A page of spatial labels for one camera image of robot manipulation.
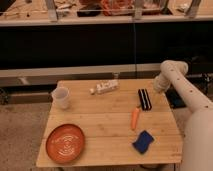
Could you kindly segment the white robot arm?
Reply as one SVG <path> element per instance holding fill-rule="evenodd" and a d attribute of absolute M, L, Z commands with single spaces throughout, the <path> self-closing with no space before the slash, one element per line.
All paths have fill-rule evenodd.
<path fill-rule="evenodd" d="M 154 90 L 166 92 L 173 86 L 191 112 L 187 120 L 180 171 L 213 171 L 213 102 L 190 83 L 184 61 L 165 60 L 154 79 Z"/>

